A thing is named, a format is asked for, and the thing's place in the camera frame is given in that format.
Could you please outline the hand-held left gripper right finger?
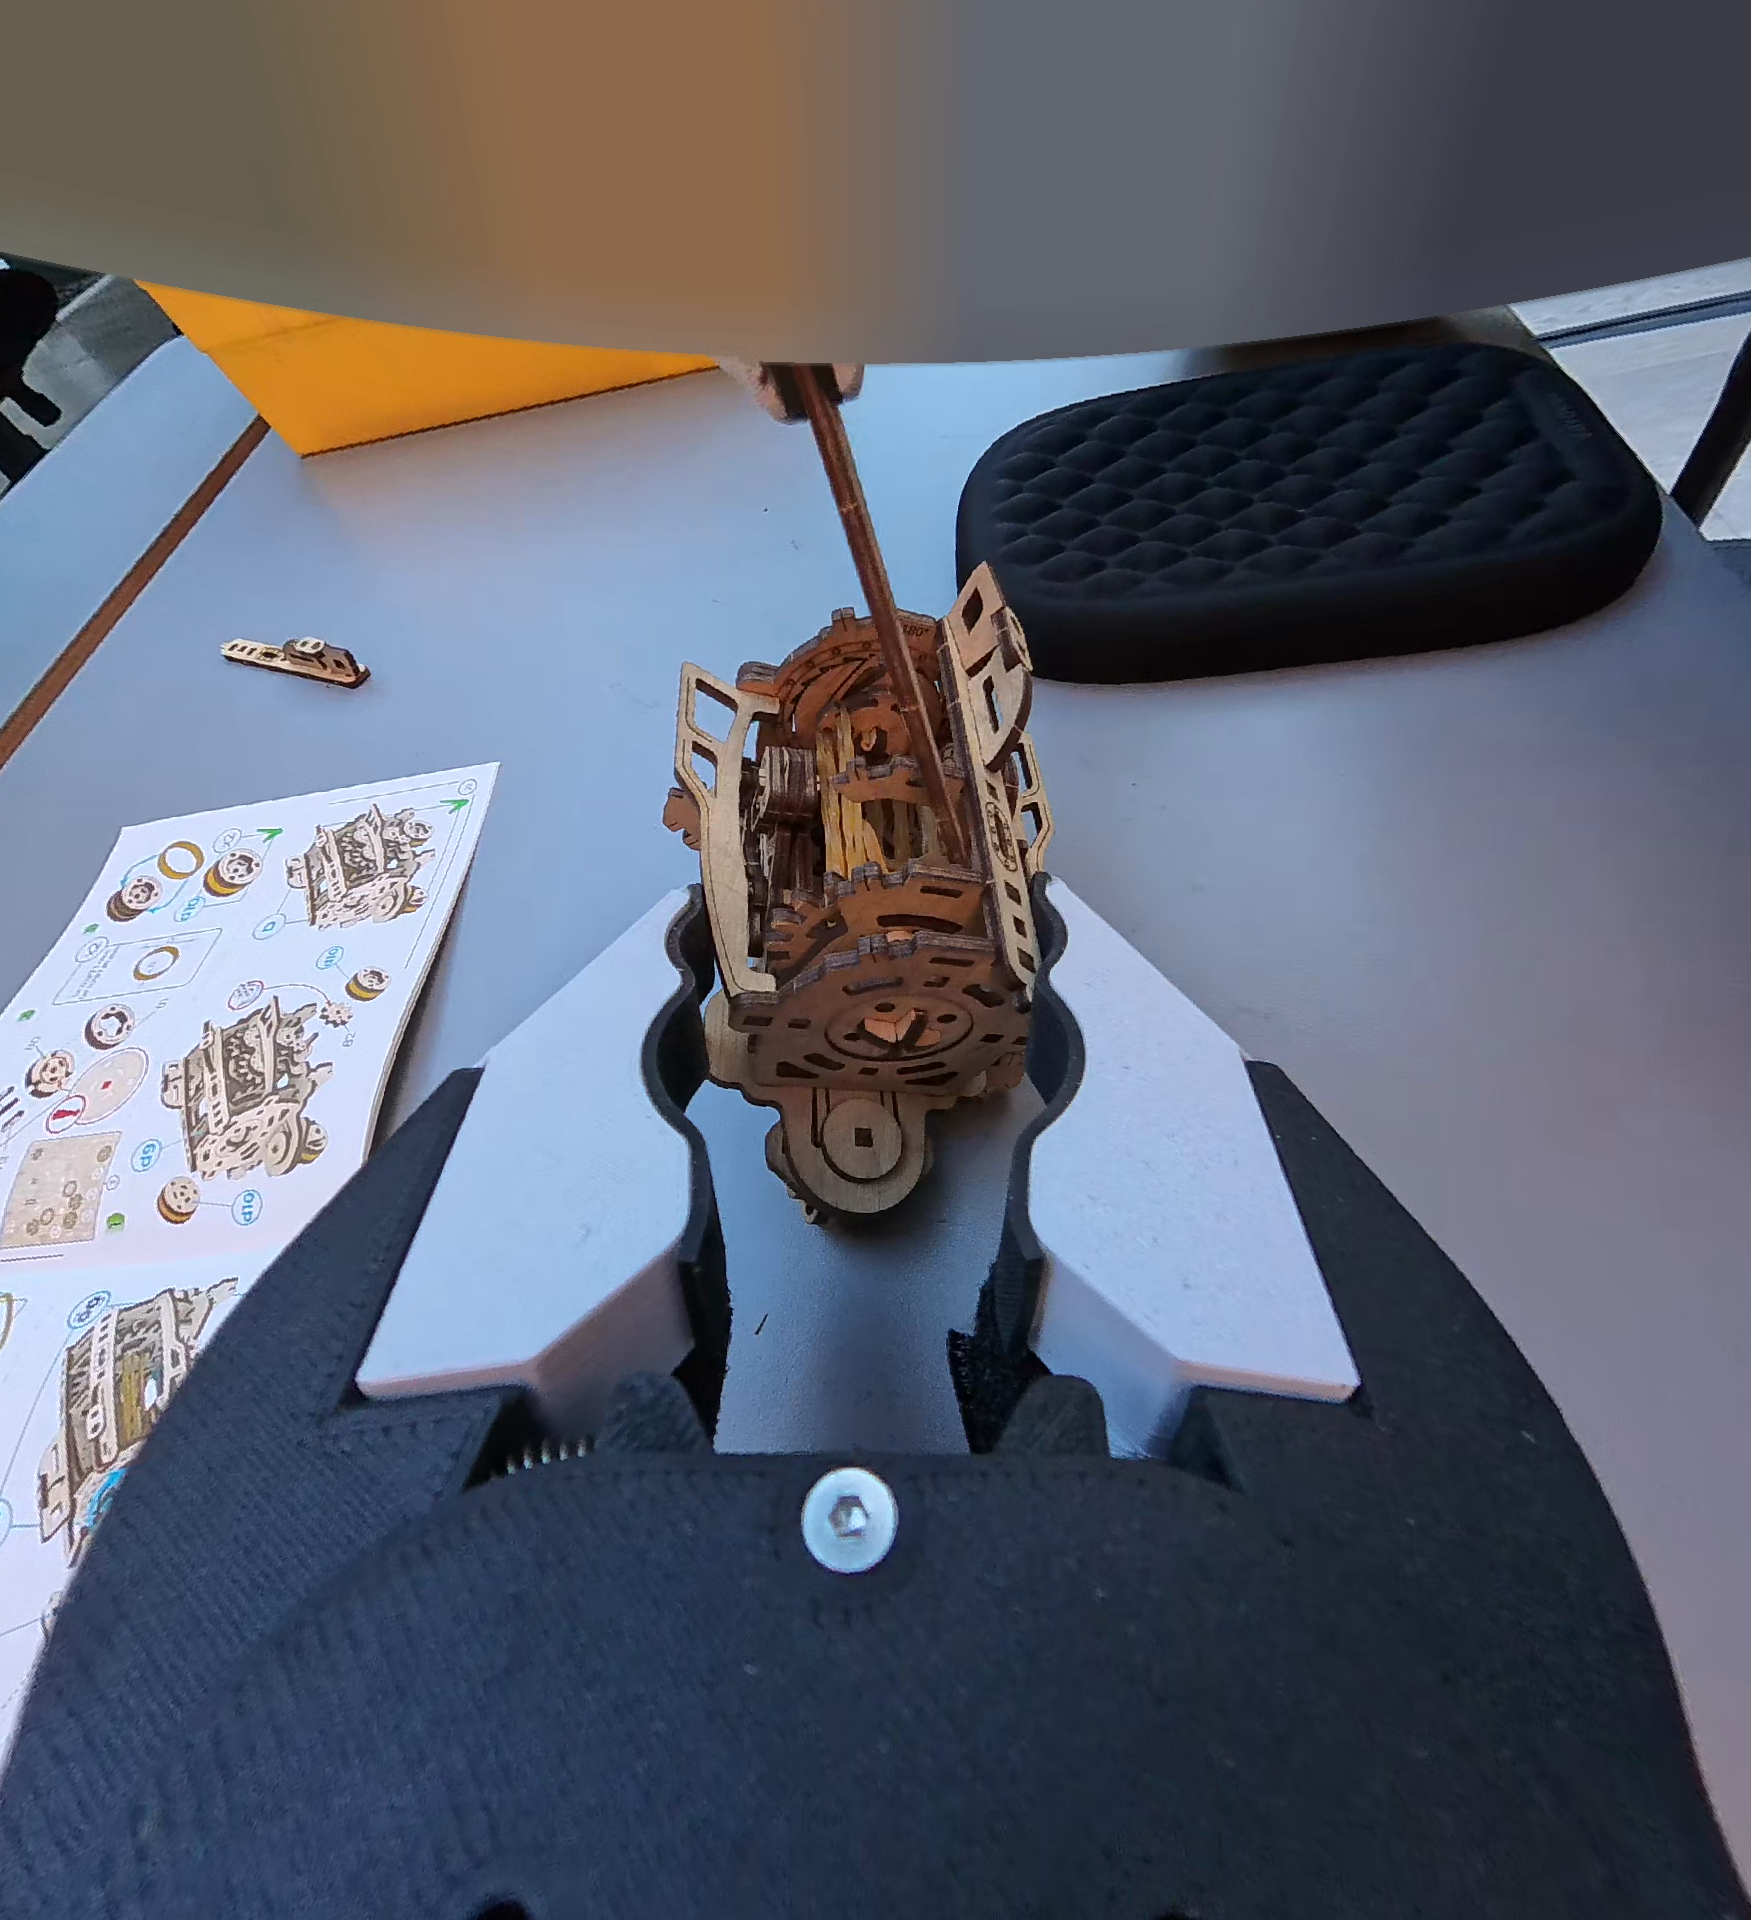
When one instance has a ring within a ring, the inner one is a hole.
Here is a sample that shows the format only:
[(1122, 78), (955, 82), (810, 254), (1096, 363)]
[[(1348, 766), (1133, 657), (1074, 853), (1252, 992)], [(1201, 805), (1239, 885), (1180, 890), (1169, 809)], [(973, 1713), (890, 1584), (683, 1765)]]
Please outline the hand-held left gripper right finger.
[(1115, 1454), (1165, 1457), (1194, 1385), (1360, 1384), (1234, 1042), (1051, 876), (998, 1256), (950, 1336), (967, 1444), (1041, 1371), (1088, 1379)]

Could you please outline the illustrated assembly booklet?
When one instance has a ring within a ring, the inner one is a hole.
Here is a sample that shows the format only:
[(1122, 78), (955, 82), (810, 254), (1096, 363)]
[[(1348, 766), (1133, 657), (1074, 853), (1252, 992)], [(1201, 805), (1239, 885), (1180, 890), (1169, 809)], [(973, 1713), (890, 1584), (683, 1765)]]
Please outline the illustrated assembly booklet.
[(367, 1153), (494, 765), (126, 828), (0, 1017), (0, 1763), (127, 1466)]

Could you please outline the small flat wooden part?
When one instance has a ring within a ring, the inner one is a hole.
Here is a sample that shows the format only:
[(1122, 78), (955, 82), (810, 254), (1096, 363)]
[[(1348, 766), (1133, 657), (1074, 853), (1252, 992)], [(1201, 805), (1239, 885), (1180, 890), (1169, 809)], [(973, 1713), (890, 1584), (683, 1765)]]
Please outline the small flat wooden part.
[(220, 646), (220, 655), (232, 664), (341, 689), (361, 686), (371, 677), (371, 671), (353, 653), (313, 636), (284, 642), (233, 637)]

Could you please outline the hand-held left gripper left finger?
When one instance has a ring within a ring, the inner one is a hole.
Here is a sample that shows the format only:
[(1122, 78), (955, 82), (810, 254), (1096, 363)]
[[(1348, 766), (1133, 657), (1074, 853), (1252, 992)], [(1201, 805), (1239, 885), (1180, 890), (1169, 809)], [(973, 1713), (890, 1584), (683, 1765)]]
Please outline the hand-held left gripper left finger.
[(719, 1234), (663, 1042), (698, 1011), (701, 920), (698, 890), (673, 889), (484, 1056), (359, 1361), (365, 1395), (518, 1385), (575, 1439), (622, 1377), (689, 1357), (687, 1269)]

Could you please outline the thin wooden strip part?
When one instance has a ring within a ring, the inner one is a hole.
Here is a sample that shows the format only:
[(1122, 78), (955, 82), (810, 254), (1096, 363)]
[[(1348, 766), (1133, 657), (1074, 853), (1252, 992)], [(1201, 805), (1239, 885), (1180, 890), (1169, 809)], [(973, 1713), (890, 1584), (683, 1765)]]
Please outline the thin wooden strip part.
[(844, 535), (868, 603), (868, 616), (879, 636), (888, 684), (897, 697), (908, 734), (911, 752), (921, 775), (928, 805), (944, 843), (965, 851), (958, 821), (958, 807), (950, 794), (940, 762), (935, 732), (921, 693), (898, 608), (888, 583), (886, 565), (873, 528), (862, 494), (862, 481), (852, 444), (839, 420), (839, 381), (828, 363), (764, 363), (760, 375), (775, 394), (775, 405), (786, 420), (805, 420), (830, 478)]

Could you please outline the yellow plastic bin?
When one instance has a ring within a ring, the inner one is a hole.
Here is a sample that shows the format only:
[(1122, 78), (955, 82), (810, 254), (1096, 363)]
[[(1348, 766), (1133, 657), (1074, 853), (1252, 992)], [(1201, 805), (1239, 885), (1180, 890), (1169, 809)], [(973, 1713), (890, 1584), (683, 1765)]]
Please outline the yellow plastic bin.
[(344, 320), (157, 282), (142, 291), (302, 456), (712, 367), (701, 355)]

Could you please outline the black quilted cushion pad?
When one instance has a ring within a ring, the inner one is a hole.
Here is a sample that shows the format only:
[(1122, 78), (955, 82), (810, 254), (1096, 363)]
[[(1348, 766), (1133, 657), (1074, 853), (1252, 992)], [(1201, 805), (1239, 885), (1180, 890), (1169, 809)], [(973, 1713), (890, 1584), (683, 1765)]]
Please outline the black quilted cushion pad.
[(1571, 379), (1446, 342), (1028, 420), (972, 469), (955, 559), (995, 568), (1038, 677), (1143, 684), (1541, 633), (1626, 593), (1658, 526)]

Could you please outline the wooden submarine model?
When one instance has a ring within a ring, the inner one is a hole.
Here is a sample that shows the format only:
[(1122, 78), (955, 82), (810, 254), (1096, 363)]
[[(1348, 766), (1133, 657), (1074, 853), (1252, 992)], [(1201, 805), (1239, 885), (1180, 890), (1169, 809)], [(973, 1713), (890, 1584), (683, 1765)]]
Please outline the wooden submarine model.
[(900, 616), (964, 846), (935, 826), (870, 619), (839, 610), (728, 684), (684, 664), (665, 821), (697, 850), (722, 990), (710, 1076), (777, 1106), (767, 1164), (810, 1215), (884, 1213), (928, 1116), (1022, 1076), (1051, 821), (1027, 639), (995, 571)]

